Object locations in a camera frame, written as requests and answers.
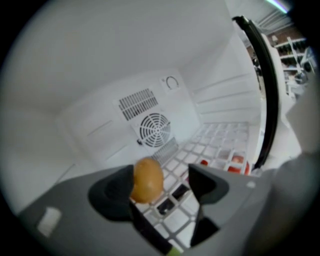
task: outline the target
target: white grid shelf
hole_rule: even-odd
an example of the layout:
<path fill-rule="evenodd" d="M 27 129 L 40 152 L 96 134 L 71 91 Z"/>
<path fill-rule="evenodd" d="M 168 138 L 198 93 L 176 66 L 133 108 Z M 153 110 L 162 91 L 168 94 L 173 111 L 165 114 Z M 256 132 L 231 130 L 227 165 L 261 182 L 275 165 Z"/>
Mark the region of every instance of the white grid shelf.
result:
<path fill-rule="evenodd" d="M 247 123 L 204 124 L 161 166 L 164 190 L 160 198 L 149 204 L 136 203 L 154 228 L 181 252 L 190 247 L 199 210 L 199 203 L 189 186 L 188 164 L 199 164 L 205 160 L 210 167 L 227 171 L 232 166 L 244 174 L 248 137 Z M 243 163 L 232 162 L 233 156 L 243 157 Z M 180 187 L 187 191 L 177 198 L 175 192 Z"/>

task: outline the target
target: ceiling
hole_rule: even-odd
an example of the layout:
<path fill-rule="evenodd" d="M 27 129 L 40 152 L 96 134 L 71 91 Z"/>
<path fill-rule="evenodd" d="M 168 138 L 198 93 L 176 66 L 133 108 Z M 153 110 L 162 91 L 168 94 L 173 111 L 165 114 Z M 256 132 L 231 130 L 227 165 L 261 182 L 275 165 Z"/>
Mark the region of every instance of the ceiling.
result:
<path fill-rule="evenodd" d="M 0 81 L 5 100 L 57 114 L 95 88 L 182 67 L 221 44 L 233 31 L 228 10 L 269 29 L 285 22 L 276 22 L 278 11 L 264 0 L 225 2 L 227 8 L 223 0 L 49 2 L 9 55 Z"/>
<path fill-rule="evenodd" d="M 265 34 L 292 25 L 291 19 L 266 0 L 225 0 L 230 16 L 245 16 Z"/>

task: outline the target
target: black rubber gasket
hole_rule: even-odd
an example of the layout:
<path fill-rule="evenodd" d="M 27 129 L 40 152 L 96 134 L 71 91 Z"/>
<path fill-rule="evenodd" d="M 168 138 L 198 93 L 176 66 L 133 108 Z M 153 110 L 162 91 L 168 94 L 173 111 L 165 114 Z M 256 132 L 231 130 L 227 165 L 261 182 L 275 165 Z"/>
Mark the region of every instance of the black rubber gasket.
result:
<path fill-rule="evenodd" d="M 263 37 L 261 36 L 261 33 L 258 31 L 254 23 L 251 20 L 247 20 L 243 16 L 234 17 L 232 20 L 239 25 L 251 42 L 251 45 L 260 63 L 265 84 L 266 124 L 262 148 L 258 160 L 254 164 L 254 169 L 256 169 L 260 168 L 266 162 L 275 139 L 279 114 L 277 76 L 270 52 Z"/>

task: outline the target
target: fan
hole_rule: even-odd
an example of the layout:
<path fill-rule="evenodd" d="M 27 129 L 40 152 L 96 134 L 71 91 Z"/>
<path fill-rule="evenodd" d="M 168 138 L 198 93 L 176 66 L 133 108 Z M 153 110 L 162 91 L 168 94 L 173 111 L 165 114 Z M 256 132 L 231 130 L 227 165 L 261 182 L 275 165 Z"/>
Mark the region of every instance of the fan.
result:
<path fill-rule="evenodd" d="M 141 122 L 140 137 L 149 147 L 161 147 L 170 137 L 170 122 L 160 113 L 149 114 Z"/>

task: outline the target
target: egg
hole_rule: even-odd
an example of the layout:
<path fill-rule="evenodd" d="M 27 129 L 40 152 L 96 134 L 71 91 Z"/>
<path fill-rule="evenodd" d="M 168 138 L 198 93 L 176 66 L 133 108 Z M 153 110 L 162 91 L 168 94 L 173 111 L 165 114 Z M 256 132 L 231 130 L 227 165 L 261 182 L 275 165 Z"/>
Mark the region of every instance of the egg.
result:
<path fill-rule="evenodd" d="M 133 169 L 131 198 L 147 204 L 160 197 L 164 189 L 164 174 L 160 164 L 151 158 L 139 160 Z"/>

